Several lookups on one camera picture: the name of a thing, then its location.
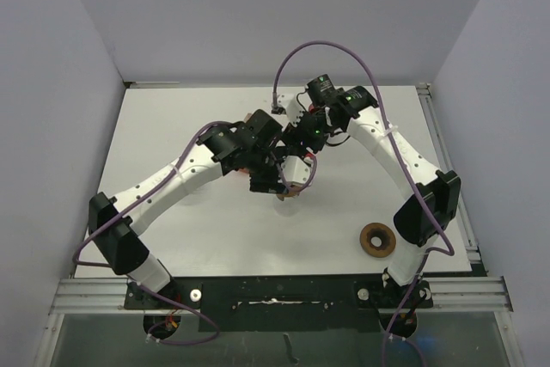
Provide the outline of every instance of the metal frame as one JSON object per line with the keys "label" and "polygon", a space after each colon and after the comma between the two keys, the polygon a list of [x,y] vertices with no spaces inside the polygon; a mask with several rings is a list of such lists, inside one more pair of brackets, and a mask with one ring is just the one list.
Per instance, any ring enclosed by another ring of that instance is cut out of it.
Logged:
{"label": "metal frame", "polygon": [[[131,88],[177,88],[179,84],[131,85]],[[431,102],[430,85],[417,88],[437,158],[442,168],[452,169],[449,152],[440,133]],[[470,225],[462,197],[456,215],[470,263],[482,264],[478,244]],[[524,367],[521,351],[511,324],[510,298],[503,278],[498,277],[429,277],[434,302],[432,309],[420,312],[493,312],[498,324],[504,349],[511,367]],[[34,367],[47,367],[52,361],[59,331],[65,314],[166,314],[167,310],[126,310],[125,278],[72,278],[62,279],[54,297],[45,332],[40,342]]]}

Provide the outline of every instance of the brown ring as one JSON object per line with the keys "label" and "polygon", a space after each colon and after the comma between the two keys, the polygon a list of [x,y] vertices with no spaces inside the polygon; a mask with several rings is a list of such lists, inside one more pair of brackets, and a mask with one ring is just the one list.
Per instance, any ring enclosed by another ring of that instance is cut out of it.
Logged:
{"label": "brown ring", "polygon": [[[382,241],[380,247],[372,243],[374,237],[378,237]],[[359,241],[364,252],[376,258],[385,258],[395,250],[394,232],[383,223],[370,223],[364,227],[359,236]]]}

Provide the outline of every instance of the gray wall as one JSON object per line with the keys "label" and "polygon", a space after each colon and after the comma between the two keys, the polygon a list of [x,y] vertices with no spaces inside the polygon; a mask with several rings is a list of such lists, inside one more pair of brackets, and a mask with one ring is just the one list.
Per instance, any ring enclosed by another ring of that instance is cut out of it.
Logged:
{"label": "gray wall", "polygon": [[30,365],[123,94],[79,0],[0,0],[0,364]]}
{"label": "gray wall", "polygon": [[[298,44],[328,39],[361,53],[383,83],[431,81],[478,0],[82,0],[126,81],[272,82]],[[364,79],[356,64],[316,48],[284,82],[330,72]]]}
{"label": "gray wall", "polygon": [[481,253],[506,277],[529,366],[550,346],[550,2],[480,0],[434,102]]}

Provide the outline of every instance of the wall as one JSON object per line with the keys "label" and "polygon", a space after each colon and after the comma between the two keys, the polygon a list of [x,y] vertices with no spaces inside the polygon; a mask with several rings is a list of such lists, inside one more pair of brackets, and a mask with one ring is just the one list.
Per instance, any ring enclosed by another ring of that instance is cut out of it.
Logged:
{"label": "wall", "polygon": [[[82,0],[126,81],[268,84],[307,40],[359,52],[382,83],[433,80],[478,0]],[[297,55],[284,83],[330,72],[364,80],[348,57]]]}
{"label": "wall", "polygon": [[550,358],[550,2],[480,0],[434,102],[484,262],[506,277],[526,364]]}
{"label": "wall", "polygon": [[123,94],[79,0],[0,0],[0,364],[32,363]]}

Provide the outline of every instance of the brown object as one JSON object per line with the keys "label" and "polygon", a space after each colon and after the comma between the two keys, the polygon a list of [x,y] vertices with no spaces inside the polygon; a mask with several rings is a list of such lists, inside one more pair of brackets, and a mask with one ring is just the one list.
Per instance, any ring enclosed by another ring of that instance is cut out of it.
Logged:
{"label": "brown object", "polygon": [[[382,242],[380,247],[372,243],[373,238],[379,238]],[[359,236],[361,247],[364,252],[376,258],[385,258],[395,250],[394,232],[383,223],[370,223],[361,231]]]}

